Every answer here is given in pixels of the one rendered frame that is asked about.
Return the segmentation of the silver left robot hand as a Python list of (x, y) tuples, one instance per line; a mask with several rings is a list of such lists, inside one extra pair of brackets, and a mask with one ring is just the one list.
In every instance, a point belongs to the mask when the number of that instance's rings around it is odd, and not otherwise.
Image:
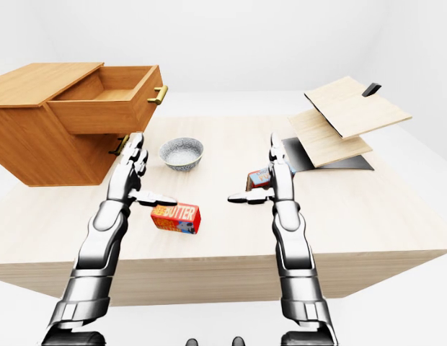
[(108, 200), (116, 200), (130, 206), (137, 202), (146, 206), (173, 206), (177, 201), (163, 195), (142, 190), (141, 178), (146, 172), (149, 153), (143, 149), (142, 133), (133, 133), (121, 152), (121, 159), (110, 178)]

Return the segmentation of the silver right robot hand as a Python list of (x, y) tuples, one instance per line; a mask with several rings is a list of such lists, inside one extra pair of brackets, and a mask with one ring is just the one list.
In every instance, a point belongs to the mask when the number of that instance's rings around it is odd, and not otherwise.
[(264, 203), (266, 200), (272, 200), (275, 203), (294, 200), (291, 168), (285, 160), (283, 145), (276, 133), (271, 133), (270, 144), (270, 162), (268, 164), (270, 187), (266, 190), (264, 188), (253, 188), (251, 191), (230, 195), (227, 199), (230, 203), (254, 205)]

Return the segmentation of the closed wooden drawer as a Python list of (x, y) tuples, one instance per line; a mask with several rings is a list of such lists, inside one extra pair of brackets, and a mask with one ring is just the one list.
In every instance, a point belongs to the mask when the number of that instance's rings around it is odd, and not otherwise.
[(81, 169), (87, 174), (82, 185), (99, 185), (113, 165), (115, 151), (124, 139), (124, 134), (75, 135), (74, 144), (82, 157)]

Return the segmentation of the open wooden drawer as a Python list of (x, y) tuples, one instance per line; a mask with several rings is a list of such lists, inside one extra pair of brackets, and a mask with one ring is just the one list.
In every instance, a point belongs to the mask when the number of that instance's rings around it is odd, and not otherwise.
[(102, 66), (48, 106), (72, 134), (132, 133), (145, 130), (162, 86), (157, 65)]

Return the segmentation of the wooden cabinet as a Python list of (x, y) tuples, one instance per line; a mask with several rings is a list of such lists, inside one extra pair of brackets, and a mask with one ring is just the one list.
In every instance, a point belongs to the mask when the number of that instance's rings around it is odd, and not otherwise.
[(0, 75), (0, 164), (29, 186), (82, 185), (82, 157), (48, 101), (106, 66), (31, 63)]

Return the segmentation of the brown and blue chocolate box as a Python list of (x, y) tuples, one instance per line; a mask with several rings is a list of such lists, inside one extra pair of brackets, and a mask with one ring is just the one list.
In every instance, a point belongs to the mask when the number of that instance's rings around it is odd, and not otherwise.
[(287, 161), (271, 161), (266, 168), (248, 174), (246, 191), (249, 192), (254, 188), (268, 190), (271, 187), (276, 197), (291, 195), (289, 198), (293, 198), (295, 173), (296, 171)]

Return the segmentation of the pale wooden board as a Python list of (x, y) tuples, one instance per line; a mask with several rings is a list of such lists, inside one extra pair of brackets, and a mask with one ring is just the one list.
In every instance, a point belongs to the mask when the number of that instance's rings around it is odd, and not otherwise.
[(346, 76), (305, 95), (344, 139), (412, 118), (379, 94), (364, 97), (365, 90), (365, 85)]
[(288, 119), (315, 167), (372, 151), (361, 137), (343, 139), (316, 109)]

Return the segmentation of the patterned grey bowl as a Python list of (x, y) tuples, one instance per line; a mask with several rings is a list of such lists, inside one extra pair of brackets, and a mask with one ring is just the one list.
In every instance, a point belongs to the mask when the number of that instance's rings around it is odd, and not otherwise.
[(175, 138), (160, 147), (159, 156), (169, 168), (187, 172), (200, 163), (203, 149), (203, 144), (197, 139)]

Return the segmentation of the red butter box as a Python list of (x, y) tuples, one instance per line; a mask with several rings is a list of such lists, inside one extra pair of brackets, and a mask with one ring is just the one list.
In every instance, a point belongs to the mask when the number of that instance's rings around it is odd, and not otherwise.
[(201, 222), (199, 207), (185, 203), (158, 205), (152, 210), (151, 218), (158, 229), (185, 234), (196, 234)]

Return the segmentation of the flat black base plate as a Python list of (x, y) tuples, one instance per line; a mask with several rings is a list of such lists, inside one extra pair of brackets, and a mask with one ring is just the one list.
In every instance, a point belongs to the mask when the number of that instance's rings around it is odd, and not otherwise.
[(304, 172), (313, 169), (367, 169), (373, 171), (374, 168), (366, 161), (366, 159), (357, 155), (348, 159), (325, 164), (321, 167), (315, 167), (307, 155), (304, 147), (297, 138), (287, 138), (282, 140), (288, 155), (291, 167), (296, 172)]

